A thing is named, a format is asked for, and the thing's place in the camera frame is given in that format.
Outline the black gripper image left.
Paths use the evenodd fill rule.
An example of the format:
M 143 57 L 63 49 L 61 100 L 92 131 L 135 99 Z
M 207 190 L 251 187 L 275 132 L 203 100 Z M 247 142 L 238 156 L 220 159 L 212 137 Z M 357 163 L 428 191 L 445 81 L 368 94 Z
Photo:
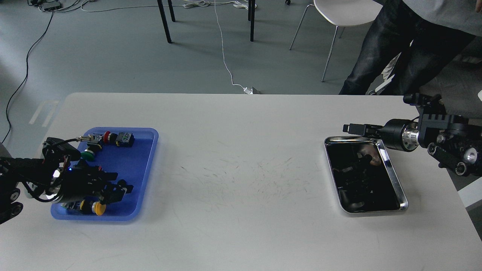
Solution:
M 117 184 L 107 184 L 102 188 L 102 182 L 112 182 L 118 177 L 117 172 L 106 172 L 98 166 L 74 167 L 57 169 L 53 178 L 59 181 L 55 185 L 50 200 L 55 204 L 81 201 L 88 196 L 99 197 L 101 204 L 113 204 L 122 201 L 125 194 L 132 192 L 134 185 L 119 187 Z

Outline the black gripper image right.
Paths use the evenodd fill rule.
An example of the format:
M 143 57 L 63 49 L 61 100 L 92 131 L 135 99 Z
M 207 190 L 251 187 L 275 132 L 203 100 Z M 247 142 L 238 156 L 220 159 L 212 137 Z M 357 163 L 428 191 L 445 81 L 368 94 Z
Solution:
M 343 125 L 343 132 L 367 138 L 381 138 L 389 149 L 412 152 L 418 146 L 418 122 L 407 119 L 391 119 L 381 125 L 355 124 Z

